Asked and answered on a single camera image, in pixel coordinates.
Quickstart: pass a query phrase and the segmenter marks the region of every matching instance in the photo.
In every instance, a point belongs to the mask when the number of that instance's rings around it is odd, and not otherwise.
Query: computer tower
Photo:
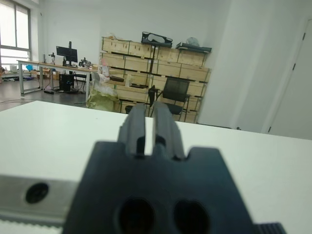
[[[70,92],[71,87],[74,87],[74,76],[69,74],[59,75],[59,90]]]

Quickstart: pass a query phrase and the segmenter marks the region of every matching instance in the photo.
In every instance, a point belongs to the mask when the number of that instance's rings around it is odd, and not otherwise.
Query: desk
[[[6,73],[2,73],[2,78],[12,78],[12,77],[18,77],[19,73],[13,73],[13,72],[6,72]],[[30,72],[29,71],[23,71],[23,76],[30,76]]]
[[[79,181],[96,141],[116,141],[126,114],[35,101],[0,112],[0,173]],[[152,152],[146,118],[146,148]],[[288,234],[312,230],[312,141],[177,122],[184,151],[219,148],[256,223]],[[0,233],[57,234],[0,221]]]
[[[20,93],[23,95],[26,92],[33,92],[33,91],[38,91],[38,90],[43,90],[44,85],[43,85],[43,72],[42,69],[43,67],[45,68],[55,68],[55,69],[62,69],[68,72],[81,72],[84,73],[87,76],[86,79],[86,101],[88,100],[89,97],[89,83],[90,83],[90,75],[91,72],[98,72],[96,70],[90,70],[90,69],[85,69],[85,68],[76,68],[76,67],[65,67],[65,66],[60,66],[60,65],[53,65],[49,63],[43,63],[43,62],[34,62],[34,61],[20,61],[19,62],[19,67],[21,67],[23,64],[31,64],[39,67],[40,71],[40,88],[30,88],[30,89],[24,89],[24,83],[23,83],[23,74],[22,71],[19,70],[19,87],[20,87]],[[50,69],[50,83],[52,89],[54,89],[53,86],[53,77],[52,77],[52,69]]]

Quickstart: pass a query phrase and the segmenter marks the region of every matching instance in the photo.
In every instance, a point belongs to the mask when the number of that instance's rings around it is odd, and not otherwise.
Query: window
[[[0,66],[10,70],[17,60],[30,58],[30,10],[11,0],[0,0]]]

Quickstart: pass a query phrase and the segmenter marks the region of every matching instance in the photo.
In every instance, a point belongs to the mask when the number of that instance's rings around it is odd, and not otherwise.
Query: door
[[[270,134],[312,140],[312,19]]]

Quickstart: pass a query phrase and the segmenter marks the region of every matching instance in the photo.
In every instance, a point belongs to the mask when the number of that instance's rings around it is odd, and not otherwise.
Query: screw hole
[[[209,217],[198,202],[178,202],[174,209],[174,221],[181,234],[210,233]]]
[[[38,183],[31,186],[26,193],[26,201],[35,204],[42,201],[49,192],[49,186],[45,183]]]
[[[142,199],[130,199],[121,207],[119,223],[124,234],[148,234],[154,224],[153,208]]]

